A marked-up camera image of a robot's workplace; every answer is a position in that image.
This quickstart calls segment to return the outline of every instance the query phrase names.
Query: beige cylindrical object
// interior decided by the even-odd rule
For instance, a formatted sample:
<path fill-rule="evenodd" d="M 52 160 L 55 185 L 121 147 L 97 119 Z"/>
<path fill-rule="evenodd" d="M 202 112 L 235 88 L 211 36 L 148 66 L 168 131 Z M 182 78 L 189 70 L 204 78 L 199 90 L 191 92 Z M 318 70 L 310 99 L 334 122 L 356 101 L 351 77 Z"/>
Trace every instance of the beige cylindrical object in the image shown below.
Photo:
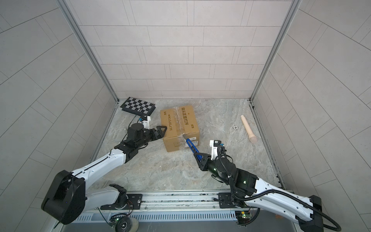
<path fill-rule="evenodd" d="M 245 126 L 247 135 L 249 136 L 249 140 L 251 143 L 256 143 L 257 142 L 257 137 L 254 135 L 253 131 L 251 130 L 245 116 L 241 115 L 241 120 L 243 125 Z"/>

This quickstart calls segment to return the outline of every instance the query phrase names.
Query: gray marble surface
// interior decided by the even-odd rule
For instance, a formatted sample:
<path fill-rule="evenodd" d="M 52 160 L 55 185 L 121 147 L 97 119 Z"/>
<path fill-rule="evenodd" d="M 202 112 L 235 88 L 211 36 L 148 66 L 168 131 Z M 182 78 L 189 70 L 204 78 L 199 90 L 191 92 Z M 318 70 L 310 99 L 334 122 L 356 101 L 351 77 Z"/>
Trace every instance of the gray marble surface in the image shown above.
<path fill-rule="evenodd" d="M 246 99 L 177 99 L 148 100 L 156 105 L 151 115 L 150 127 L 161 124 L 160 110 L 182 105 L 192 105 L 200 129 L 200 152 L 211 153 L 210 140 L 221 140 L 227 154 L 233 157 L 237 168 L 249 171 L 267 182 L 277 185 L 278 179 L 272 168 L 254 117 Z M 253 132 L 258 137 L 250 143 L 240 116 L 245 115 Z M 103 141 L 98 157 L 107 154 L 119 144 L 134 115 L 119 107 Z M 166 152 L 162 140 L 150 142 L 128 163 L 115 168 L 91 186 L 93 189 L 116 183 L 128 191 L 138 190 L 191 190 L 227 189 L 207 171 L 201 171 L 189 148 Z"/>

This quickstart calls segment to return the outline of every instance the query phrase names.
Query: cardboard box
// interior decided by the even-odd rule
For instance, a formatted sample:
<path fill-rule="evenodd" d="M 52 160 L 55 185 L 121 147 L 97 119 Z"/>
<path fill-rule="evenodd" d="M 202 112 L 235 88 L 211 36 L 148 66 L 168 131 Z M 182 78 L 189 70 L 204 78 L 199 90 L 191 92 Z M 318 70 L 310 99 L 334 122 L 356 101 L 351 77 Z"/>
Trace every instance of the cardboard box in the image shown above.
<path fill-rule="evenodd" d="M 167 126 L 163 138 L 167 152 L 188 147 L 183 134 L 187 135 L 195 146 L 200 145 L 200 131 L 191 105 L 161 110 L 160 114 L 161 125 Z"/>

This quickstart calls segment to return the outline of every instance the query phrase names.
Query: side wall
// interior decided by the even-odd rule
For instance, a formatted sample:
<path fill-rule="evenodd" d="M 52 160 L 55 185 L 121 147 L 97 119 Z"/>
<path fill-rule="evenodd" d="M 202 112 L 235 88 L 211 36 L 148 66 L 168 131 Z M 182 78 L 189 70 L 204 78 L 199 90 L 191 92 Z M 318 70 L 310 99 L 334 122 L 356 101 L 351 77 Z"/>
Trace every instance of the side wall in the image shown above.
<path fill-rule="evenodd" d="M 66 2 L 119 98 L 249 98 L 291 4 Z"/>
<path fill-rule="evenodd" d="M 55 176 L 88 163 L 115 106 L 54 0 L 0 3 L 0 231 L 40 231 Z"/>
<path fill-rule="evenodd" d="M 371 228 L 371 2 L 303 0 L 253 103 L 289 189 Z"/>

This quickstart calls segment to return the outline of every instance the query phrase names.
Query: checkered board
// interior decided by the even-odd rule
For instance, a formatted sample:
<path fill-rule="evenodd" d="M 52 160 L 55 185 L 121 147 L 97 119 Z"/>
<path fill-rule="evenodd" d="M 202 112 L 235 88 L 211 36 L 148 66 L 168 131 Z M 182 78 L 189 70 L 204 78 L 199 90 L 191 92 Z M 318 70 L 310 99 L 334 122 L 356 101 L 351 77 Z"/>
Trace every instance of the checkered board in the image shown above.
<path fill-rule="evenodd" d="M 136 114 L 139 116 L 150 116 L 151 113 L 155 110 L 155 104 L 139 100 L 136 98 L 128 98 L 120 106 L 123 111 Z"/>

